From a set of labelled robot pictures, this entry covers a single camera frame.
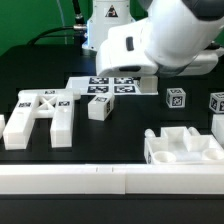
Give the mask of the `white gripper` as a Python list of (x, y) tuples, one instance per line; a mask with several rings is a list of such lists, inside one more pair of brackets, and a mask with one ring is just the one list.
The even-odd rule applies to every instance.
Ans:
[(96, 74), (99, 77), (154, 75), (158, 65), (145, 54), (150, 30), (147, 19), (110, 28), (96, 55)]

